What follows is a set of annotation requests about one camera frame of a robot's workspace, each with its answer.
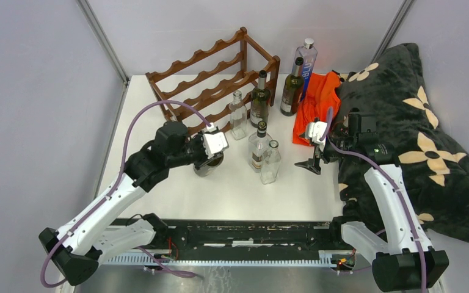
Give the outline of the dark green wine bottle labelled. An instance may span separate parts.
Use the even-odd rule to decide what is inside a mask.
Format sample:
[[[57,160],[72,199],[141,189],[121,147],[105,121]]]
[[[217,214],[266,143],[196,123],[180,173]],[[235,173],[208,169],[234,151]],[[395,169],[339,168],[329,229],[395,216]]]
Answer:
[[[199,177],[206,177],[210,175],[215,169],[220,166],[224,161],[223,156],[214,157],[202,165],[194,164],[194,172]]]

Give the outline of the small clear glass bottle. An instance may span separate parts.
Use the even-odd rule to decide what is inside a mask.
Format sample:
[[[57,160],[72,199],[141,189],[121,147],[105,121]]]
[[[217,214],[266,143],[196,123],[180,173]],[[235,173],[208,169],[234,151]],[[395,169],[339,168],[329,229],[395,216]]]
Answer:
[[[271,140],[263,153],[260,171],[260,180],[263,184],[274,183],[277,179],[282,159],[278,148],[279,142],[277,140]]]

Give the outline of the dark wine bottle silver neck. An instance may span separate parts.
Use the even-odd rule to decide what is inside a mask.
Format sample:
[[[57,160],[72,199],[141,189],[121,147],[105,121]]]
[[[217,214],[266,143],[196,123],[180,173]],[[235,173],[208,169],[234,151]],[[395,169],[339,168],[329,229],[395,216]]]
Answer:
[[[297,113],[300,96],[304,89],[304,78],[302,77],[303,57],[297,57],[294,61],[291,74],[287,75],[283,87],[280,112],[289,117]]]

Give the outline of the blue square glass bottle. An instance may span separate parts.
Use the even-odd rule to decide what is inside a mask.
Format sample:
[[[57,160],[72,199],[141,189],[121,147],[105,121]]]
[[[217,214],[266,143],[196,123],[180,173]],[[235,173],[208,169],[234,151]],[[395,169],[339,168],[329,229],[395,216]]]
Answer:
[[[314,47],[314,40],[312,38],[306,38],[302,46],[297,47],[295,58],[301,57],[304,60],[301,76],[304,79],[304,88],[300,96],[300,101],[305,98],[308,84],[313,72],[316,57],[318,55],[317,49]]]

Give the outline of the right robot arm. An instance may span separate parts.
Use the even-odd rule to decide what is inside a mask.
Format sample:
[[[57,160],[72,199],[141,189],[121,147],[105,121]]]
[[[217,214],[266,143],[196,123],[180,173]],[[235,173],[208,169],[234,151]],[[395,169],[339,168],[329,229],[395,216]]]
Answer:
[[[351,159],[367,166],[364,179],[371,189],[384,224],[386,239],[355,216],[335,217],[328,240],[332,247],[351,245],[369,263],[374,281],[382,292],[420,289],[427,292],[449,266],[445,251],[436,250],[423,231],[404,184],[402,168],[392,144],[382,140],[373,114],[350,112],[345,135],[331,139],[327,120],[315,119],[300,135],[314,147],[313,157],[296,166],[315,174],[322,162]]]

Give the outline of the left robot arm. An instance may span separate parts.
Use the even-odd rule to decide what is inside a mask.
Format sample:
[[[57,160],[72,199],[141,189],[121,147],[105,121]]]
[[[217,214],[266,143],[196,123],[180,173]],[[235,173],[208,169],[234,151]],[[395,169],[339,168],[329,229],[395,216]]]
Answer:
[[[42,285],[77,286],[123,252],[147,244],[163,247],[167,231],[148,217],[110,233],[106,229],[127,207],[167,179],[170,169],[202,168],[222,157],[228,147],[225,134],[214,125],[190,136],[182,122],[165,122],[153,140],[130,156],[122,156],[117,179],[101,195],[66,224],[45,228],[38,235],[47,254],[41,268]]]

